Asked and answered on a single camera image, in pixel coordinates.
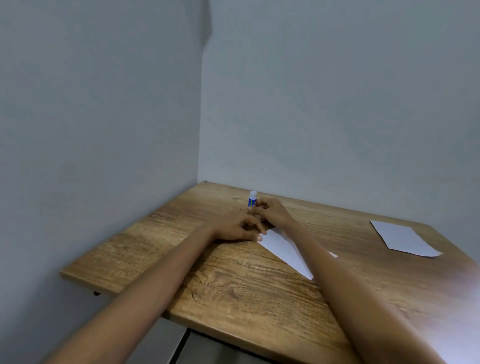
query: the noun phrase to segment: glue stick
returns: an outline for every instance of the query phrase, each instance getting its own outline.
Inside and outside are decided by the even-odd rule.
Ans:
[[[250,191],[250,198],[248,199],[248,207],[255,206],[257,202],[257,191]]]

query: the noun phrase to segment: wall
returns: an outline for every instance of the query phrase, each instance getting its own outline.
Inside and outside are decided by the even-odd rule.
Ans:
[[[479,11],[212,1],[198,179],[431,224],[480,262]]]
[[[0,362],[108,302],[63,266],[196,184],[201,4],[1,2]]]

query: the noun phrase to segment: sheet of paper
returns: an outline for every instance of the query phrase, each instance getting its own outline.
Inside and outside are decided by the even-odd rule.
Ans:
[[[430,257],[442,254],[423,241],[423,239],[408,226],[388,224],[386,222],[373,220],[370,220],[370,222],[380,234],[388,246],[388,249]]]
[[[303,276],[308,279],[313,279],[313,275],[309,271],[294,242],[287,239],[278,228],[269,230],[267,235],[262,234],[262,238],[263,241],[258,242],[260,245],[278,256]]]

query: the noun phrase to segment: wooden table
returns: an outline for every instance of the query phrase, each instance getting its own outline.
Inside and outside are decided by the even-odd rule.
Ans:
[[[248,196],[243,189],[202,182],[61,274],[96,291],[120,293],[204,221],[245,207]],[[425,224],[278,198],[449,363],[479,362],[480,268],[461,250]],[[410,226],[443,255],[388,250],[369,219]],[[283,363],[360,362],[316,284],[256,242],[211,245],[165,317]]]

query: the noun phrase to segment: left hand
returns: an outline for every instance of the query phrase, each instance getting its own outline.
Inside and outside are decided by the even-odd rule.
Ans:
[[[261,222],[247,208],[216,217],[206,223],[205,227],[212,229],[214,239],[262,241],[257,232],[246,231],[244,225],[256,226],[262,234],[267,234]]]

